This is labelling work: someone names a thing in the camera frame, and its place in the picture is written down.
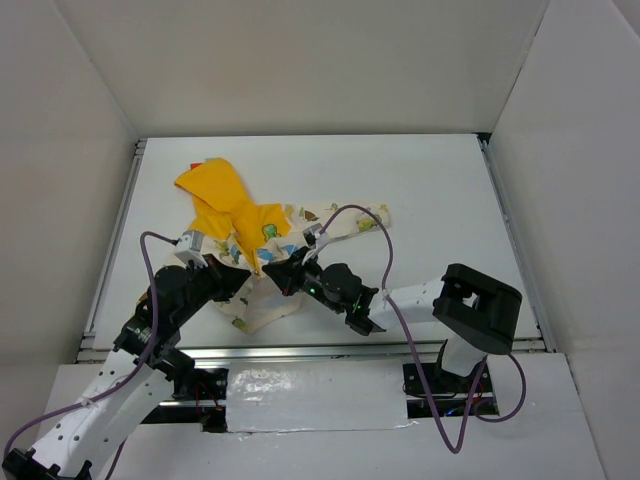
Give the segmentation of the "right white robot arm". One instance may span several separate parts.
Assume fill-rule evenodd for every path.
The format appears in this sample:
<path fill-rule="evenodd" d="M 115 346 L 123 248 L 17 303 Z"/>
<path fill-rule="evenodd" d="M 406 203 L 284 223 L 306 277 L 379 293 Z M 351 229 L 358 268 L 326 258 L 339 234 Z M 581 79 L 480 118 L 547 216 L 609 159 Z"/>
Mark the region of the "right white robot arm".
<path fill-rule="evenodd" d="M 342 314 L 362 336 L 440 322 L 452 332 L 434 370 L 446 391 L 467 383 L 485 356 L 512 353 L 522 294 L 464 264 L 449 265 L 440 279 L 393 290 L 367 287 L 346 264 L 322 267 L 304 253 L 268 264 L 263 272 L 283 295 L 308 295 Z"/>

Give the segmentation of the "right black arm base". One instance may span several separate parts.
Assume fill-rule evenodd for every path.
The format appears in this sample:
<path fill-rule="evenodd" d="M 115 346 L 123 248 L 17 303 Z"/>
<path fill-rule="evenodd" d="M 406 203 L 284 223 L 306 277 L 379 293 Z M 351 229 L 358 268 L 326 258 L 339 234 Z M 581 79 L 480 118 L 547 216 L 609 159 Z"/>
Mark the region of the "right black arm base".
<path fill-rule="evenodd" d="M 460 377 L 441 370 L 435 362 L 422 363 L 421 368 L 435 400 L 453 400 L 466 397 L 471 390 L 478 370 L 478 368 L 475 368 L 468 377 Z M 425 399 L 426 393 L 416 365 L 414 363 L 403 363 L 402 374 L 403 392 L 411 398 Z M 484 396 L 492 393 L 492 379 L 488 368 L 484 367 L 474 395 Z"/>

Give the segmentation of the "yellow hooded dinosaur print jacket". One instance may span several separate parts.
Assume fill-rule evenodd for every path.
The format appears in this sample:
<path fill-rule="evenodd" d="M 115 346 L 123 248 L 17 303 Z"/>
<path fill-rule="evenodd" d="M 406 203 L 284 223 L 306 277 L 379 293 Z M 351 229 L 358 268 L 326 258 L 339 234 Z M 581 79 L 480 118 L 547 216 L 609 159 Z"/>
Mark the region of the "yellow hooded dinosaur print jacket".
<path fill-rule="evenodd" d="M 384 204 L 257 204 L 235 168 L 223 158 L 192 164 L 174 183 L 192 198 L 195 218 L 188 230 L 203 233 L 201 253 L 252 272 L 230 301 L 216 303 L 231 324 L 245 333 L 297 312 L 303 298 L 309 297 L 304 293 L 283 296 L 262 271 L 265 265 L 286 260 L 295 252 L 307 253 L 305 229 L 322 224 L 330 244 L 390 224 Z"/>

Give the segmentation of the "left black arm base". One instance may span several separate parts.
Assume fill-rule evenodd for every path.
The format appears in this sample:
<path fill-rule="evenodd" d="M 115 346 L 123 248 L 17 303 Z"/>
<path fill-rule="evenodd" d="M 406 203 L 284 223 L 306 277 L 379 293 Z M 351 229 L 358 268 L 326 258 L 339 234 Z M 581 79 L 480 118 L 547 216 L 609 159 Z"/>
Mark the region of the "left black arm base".
<path fill-rule="evenodd" d="M 170 406 L 161 406 L 163 423 L 198 424 L 203 432 L 227 431 L 226 399 L 229 369 L 198 368 L 185 353 L 175 350 L 169 356 L 173 393 Z"/>

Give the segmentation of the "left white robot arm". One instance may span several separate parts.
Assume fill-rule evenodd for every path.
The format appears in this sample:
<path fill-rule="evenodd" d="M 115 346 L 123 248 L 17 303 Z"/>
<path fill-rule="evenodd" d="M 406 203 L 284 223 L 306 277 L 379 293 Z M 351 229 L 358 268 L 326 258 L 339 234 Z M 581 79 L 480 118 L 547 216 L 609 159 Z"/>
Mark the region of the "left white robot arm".
<path fill-rule="evenodd" d="M 31 447 L 6 446 L 6 477 L 96 478 L 159 403 L 194 391 L 194 362 L 176 347 L 180 329 L 207 303 L 231 299 L 250 275 L 211 255 L 200 265 L 158 270 L 146 298 L 76 402 L 52 412 L 55 425 Z"/>

